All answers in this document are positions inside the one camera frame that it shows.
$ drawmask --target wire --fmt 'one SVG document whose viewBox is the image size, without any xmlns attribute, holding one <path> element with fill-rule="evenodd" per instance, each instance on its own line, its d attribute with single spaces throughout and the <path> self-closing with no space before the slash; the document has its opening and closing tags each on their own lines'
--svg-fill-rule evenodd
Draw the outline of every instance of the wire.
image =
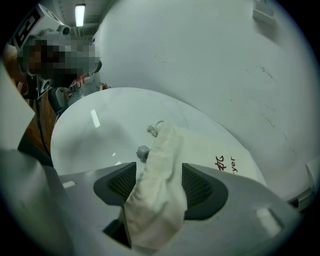
<svg viewBox="0 0 320 256">
<path fill-rule="evenodd" d="M 37 99 L 35 101 L 35 108 L 36 108 L 36 116 L 37 116 L 37 123 L 38 123 L 38 128 L 40 130 L 40 137 L 41 137 L 41 141 L 42 141 L 42 145 L 47 153 L 47 155 L 51 158 L 51 155 L 49 153 L 49 150 L 47 149 L 46 143 L 45 143 L 45 139 L 44 139 L 44 135 L 42 132 L 42 127 L 41 127 L 41 120 L 40 120 L 40 104 L 39 104 L 39 99 Z"/>
<path fill-rule="evenodd" d="M 147 133 L 151 133 L 154 137 L 157 137 L 158 133 L 159 133 L 158 124 L 160 124 L 162 122 L 164 122 L 164 121 L 162 120 L 162 121 L 157 122 L 154 127 L 152 125 L 148 125 L 146 128 Z"/>
</svg>

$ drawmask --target white surface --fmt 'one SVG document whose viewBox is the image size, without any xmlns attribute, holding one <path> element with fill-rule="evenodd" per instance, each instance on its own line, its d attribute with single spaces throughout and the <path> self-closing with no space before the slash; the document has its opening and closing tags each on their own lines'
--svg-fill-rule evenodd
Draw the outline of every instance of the white surface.
<svg viewBox="0 0 320 256">
<path fill-rule="evenodd" d="M 10 79 L 0 60 L 0 148 L 16 150 L 35 112 Z"/>
<path fill-rule="evenodd" d="M 241 147 L 218 123 L 181 101 L 145 89 L 112 88 L 78 100 L 61 115 L 51 137 L 53 166 L 65 175 L 136 162 L 138 177 L 145 164 L 137 149 L 153 145 L 156 138 L 146 128 L 159 120 Z M 258 168 L 256 173 L 264 183 Z"/>
<path fill-rule="evenodd" d="M 293 20 L 268 5 L 271 30 L 252 18 L 252 0 L 118 0 L 99 27 L 99 75 L 216 120 L 268 187 L 291 199 L 309 187 L 306 163 L 320 155 L 319 66 Z"/>
<path fill-rule="evenodd" d="M 229 144 L 219 134 L 203 136 L 166 121 L 157 129 L 145 172 L 124 204 L 132 244 L 155 250 L 163 248 L 184 224 L 187 198 L 182 186 L 183 163 L 258 181 L 254 160 L 238 143 Z"/>
</svg>

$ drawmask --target fluorescent light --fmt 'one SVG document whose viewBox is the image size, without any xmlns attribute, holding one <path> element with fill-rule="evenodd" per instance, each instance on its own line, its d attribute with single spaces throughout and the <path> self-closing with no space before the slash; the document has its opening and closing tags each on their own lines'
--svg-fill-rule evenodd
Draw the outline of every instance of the fluorescent light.
<svg viewBox="0 0 320 256">
<path fill-rule="evenodd" d="M 85 8 L 85 4 L 77 4 L 75 6 L 75 24 L 77 27 L 82 27 L 84 25 Z"/>
</svg>

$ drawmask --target gray panel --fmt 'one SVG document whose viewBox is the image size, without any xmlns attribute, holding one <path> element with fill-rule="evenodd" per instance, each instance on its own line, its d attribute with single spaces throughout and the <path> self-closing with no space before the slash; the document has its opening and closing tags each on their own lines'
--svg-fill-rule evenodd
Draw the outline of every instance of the gray panel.
<svg viewBox="0 0 320 256">
<path fill-rule="evenodd" d="M 246 255 L 268 254 L 290 234 L 300 215 L 288 203 L 260 183 L 238 175 L 189 164 L 227 187 L 228 199 L 213 217 L 202 221 L 186 220 L 178 233 L 156 255 Z M 256 210 L 268 208 L 282 230 L 270 237 L 260 223 Z"/>
<path fill-rule="evenodd" d="M 66 189 L 69 198 L 80 208 L 82 214 L 101 231 L 113 220 L 118 219 L 122 208 L 102 201 L 94 191 L 94 184 L 98 179 L 127 165 L 128 163 L 123 163 L 104 169 L 59 176 L 62 183 L 73 181 L 76 184 Z"/>
</svg>

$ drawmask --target person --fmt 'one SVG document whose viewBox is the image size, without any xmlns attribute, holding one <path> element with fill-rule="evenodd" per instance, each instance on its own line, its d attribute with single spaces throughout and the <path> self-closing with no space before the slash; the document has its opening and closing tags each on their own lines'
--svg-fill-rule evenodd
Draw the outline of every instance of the person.
<svg viewBox="0 0 320 256">
<path fill-rule="evenodd" d="M 12 80 L 17 80 L 23 84 L 27 83 L 27 77 L 22 74 L 18 68 L 18 52 L 17 49 L 7 44 L 2 52 L 2 62 L 3 65 Z M 36 50 L 33 54 L 29 56 L 29 67 L 30 70 L 36 68 L 38 65 L 41 65 L 41 51 Z M 77 82 L 82 81 L 82 74 L 76 76 L 70 86 L 74 86 Z M 43 166 L 53 167 L 53 163 L 50 157 L 40 150 L 37 146 L 34 145 L 32 140 L 24 133 L 18 150 L 25 154 L 28 154 L 36 158 Z"/>
<path fill-rule="evenodd" d="M 41 49 L 36 48 L 35 51 L 29 55 L 29 68 L 31 71 L 41 65 L 41 54 Z M 54 55 L 54 53 L 47 52 L 47 56 L 48 55 Z M 19 71 L 18 52 L 14 46 L 9 44 L 6 45 L 2 53 L 2 61 L 11 79 L 17 80 L 23 84 L 27 83 L 26 76 Z M 70 86 L 74 86 L 77 82 L 82 81 L 83 76 L 84 74 L 78 74 Z"/>
</svg>

